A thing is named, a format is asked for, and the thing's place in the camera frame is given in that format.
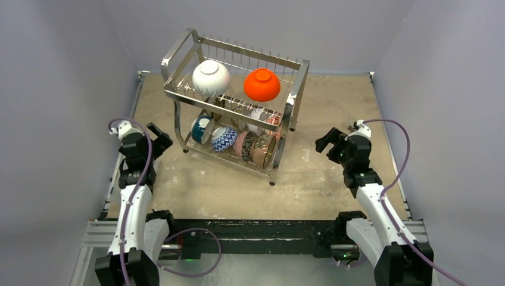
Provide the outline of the white blue-rimmed bowl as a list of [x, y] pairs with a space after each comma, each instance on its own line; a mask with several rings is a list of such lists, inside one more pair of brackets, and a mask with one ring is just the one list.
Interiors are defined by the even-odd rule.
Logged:
[[211, 116], [199, 116], [191, 126], [191, 138], [201, 145], [205, 145], [214, 127], [214, 119]]

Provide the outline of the orange patterned bowl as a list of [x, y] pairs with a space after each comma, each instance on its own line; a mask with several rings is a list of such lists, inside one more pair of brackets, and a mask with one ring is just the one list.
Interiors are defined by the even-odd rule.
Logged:
[[280, 128], [282, 126], [282, 114], [274, 113], [267, 118], [266, 122]]

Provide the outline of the brown glazed bowl stack top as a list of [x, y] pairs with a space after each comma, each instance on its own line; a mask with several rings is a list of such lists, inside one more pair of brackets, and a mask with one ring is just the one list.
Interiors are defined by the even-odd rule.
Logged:
[[261, 135], [251, 147], [251, 159], [254, 164], [265, 169], [270, 163], [277, 139], [273, 135]]

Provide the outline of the large plain white bowl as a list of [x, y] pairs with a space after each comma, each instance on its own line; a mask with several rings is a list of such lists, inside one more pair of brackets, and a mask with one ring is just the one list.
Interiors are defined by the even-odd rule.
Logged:
[[194, 68], [192, 84], [204, 97], [222, 95], [230, 87], [230, 73], [222, 63], [205, 60]]

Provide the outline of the black leaf patterned bowl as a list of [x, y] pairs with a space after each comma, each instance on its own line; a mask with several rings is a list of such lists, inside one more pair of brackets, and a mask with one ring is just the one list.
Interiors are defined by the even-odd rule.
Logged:
[[252, 131], [245, 131], [239, 134], [233, 146], [237, 158], [245, 162], [250, 160], [251, 149], [257, 137], [258, 135]]

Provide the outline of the bright orange bowl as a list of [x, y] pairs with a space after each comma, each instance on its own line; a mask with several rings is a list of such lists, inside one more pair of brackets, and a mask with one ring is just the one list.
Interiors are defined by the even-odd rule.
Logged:
[[252, 71], [244, 80], [243, 90], [248, 98], [258, 102], [268, 102], [280, 93], [280, 80], [269, 69]]

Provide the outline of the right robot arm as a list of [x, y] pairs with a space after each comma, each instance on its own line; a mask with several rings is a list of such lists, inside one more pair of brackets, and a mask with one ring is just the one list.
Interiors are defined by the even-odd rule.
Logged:
[[411, 233], [384, 194], [382, 180], [370, 166], [370, 138], [371, 130], [361, 125], [350, 134], [332, 128], [315, 142], [318, 153], [333, 144], [327, 157], [342, 166], [345, 186], [367, 213], [337, 223], [334, 234], [358, 245], [373, 265], [376, 285], [432, 285], [433, 249]]

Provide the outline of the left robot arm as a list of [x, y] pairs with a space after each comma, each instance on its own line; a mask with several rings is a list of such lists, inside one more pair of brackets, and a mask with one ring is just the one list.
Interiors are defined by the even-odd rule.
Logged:
[[168, 210], [149, 212], [156, 171], [154, 163], [173, 141], [155, 124], [117, 119], [109, 133], [120, 140], [120, 213], [107, 254], [97, 258], [100, 285], [159, 285], [158, 257], [177, 238]]

